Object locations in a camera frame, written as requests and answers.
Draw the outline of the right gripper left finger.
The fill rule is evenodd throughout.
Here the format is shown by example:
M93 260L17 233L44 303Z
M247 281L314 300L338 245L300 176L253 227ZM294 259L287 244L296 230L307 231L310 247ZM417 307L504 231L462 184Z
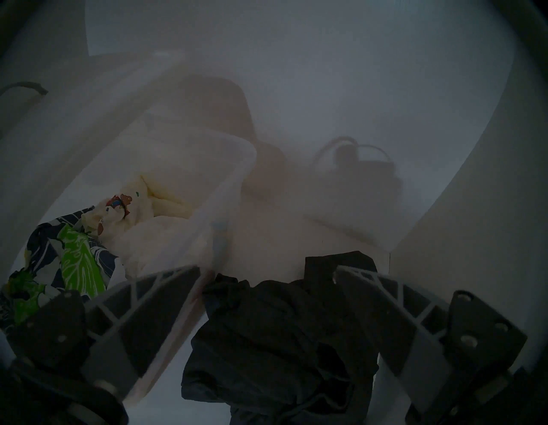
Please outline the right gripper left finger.
M147 394L188 336L201 289L202 270L192 265L127 280L85 303L67 291L7 339L37 368Z

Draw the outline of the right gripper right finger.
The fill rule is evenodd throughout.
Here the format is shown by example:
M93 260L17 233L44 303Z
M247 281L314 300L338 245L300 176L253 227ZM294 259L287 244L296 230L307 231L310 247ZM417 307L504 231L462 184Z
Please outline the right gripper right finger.
M409 411L470 411L507 374L527 336L467 290L450 303L390 276L338 266L334 282L409 396Z

